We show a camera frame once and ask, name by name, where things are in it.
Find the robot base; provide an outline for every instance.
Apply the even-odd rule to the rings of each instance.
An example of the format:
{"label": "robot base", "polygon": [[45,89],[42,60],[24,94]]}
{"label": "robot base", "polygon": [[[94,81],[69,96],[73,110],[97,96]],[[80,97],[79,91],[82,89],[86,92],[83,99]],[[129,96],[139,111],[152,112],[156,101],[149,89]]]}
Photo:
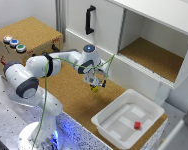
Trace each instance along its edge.
{"label": "robot base", "polygon": [[[32,134],[32,132],[34,131],[34,129],[36,128],[36,126],[38,125],[38,122],[34,122],[32,124],[29,124],[28,126],[26,126],[19,134],[19,138],[18,138],[18,149],[19,150],[51,150],[51,146],[46,146],[47,143],[42,143],[42,145],[45,147],[43,149],[43,147],[41,146],[41,144],[38,146],[38,145],[35,145],[34,148],[32,149],[32,145],[33,145],[33,141],[30,140],[30,136]],[[62,145],[63,145],[63,142],[64,142],[64,139],[63,139],[63,136],[61,135],[62,133],[59,132],[58,134],[58,150],[61,149]]]}

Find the cabinet door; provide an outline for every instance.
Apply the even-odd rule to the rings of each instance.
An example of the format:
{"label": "cabinet door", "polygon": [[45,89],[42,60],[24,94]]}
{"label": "cabinet door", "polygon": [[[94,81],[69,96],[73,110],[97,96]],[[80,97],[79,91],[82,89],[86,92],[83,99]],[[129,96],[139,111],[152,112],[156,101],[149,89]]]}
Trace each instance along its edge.
{"label": "cabinet door", "polygon": [[[86,11],[90,6],[90,27],[94,32],[86,35]],[[67,29],[111,53],[118,52],[123,20],[123,8],[107,0],[69,0]]]}

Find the white tray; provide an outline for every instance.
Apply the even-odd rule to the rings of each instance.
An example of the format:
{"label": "white tray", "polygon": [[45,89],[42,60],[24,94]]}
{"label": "white tray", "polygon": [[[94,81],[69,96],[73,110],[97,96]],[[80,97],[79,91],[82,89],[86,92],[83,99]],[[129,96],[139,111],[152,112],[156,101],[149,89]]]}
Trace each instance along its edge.
{"label": "white tray", "polygon": [[[120,149],[131,148],[160,118],[164,109],[129,89],[96,114],[91,121],[99,133]],[[141,122],[139,130],[135,121]]]}

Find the green cable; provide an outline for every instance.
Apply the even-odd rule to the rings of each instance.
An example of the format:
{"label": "green cable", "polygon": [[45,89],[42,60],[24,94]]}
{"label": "green cable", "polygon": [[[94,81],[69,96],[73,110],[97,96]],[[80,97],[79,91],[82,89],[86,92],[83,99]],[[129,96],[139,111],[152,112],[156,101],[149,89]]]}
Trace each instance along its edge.
{"label": "green cable", "polygon": [[[95,68],[104,66],[106,63],[108,63],[108,62],[110,61],[109,67],[108,67],[108,70],[107,70],[107,73],[106,73],[106,77],[105,77],[105,78],[106,78],[105,80],[107,80],[109,68],[110,68],[110,66],[111,66],[111,63],[112,63],[112,60],[113,60],[114,57],[115,57],[115,54],[114,54],[109,60],[107,60],[105,63],[103,63],[103,64],[101,64],[101,65],[98,65],[98,66],[95,66],[95,67],[80,66],[80,65],[77,65],[77,64],[75,64],[75,63],[73,63],[73,62],[71,62],[71,61],[68,61],[68,60],[66,60],[66,59],[63,59],[63,58],[53,58],[53,59],[60,59],[60,60],[66,61],[66,62],[68,62],[68,63],[71,63],[71,64],[73,64],[73,65],[75,65],[75,66],[79,66],[79,67],[82,67],[82,68],[90,68],[90,69],[95,69]],[[32,150],[33,150],[33,148],[34,148],[34,145],[35,145],[35,143],[36,143],[37,137],[38,137],[38,135],[39,135],[39,132],[40,132],[40,129],[41,129],[41,126],[42,126],[42,123],[43,123],[43,117],[44,117],[45,106],[46,106],[46,101],[47,101],[47,70],[48,70],[48,64],[49,64],[49,61],[47,61],[46,66],[45,66],[45,102],[44,102],[43,112],[42,112],[42,116],[41,116],[41,123],[40,123],[39,129],[38,129],[38,132],[37,132],[37,134],[36,134],[36,138],[35,138],[35,140],[34,140],[34,143],[33,143],[33,146],[32,146]]]}

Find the open cubby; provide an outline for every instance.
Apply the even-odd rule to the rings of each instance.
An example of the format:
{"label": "open cubby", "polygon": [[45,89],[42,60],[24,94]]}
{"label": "open cubby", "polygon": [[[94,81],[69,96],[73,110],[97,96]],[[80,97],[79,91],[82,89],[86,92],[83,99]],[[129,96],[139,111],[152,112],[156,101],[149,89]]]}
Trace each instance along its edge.
{"label": "open cubby", "polygon": [[125,11],[119,53],[175,83],[188,51],[188,35]]}

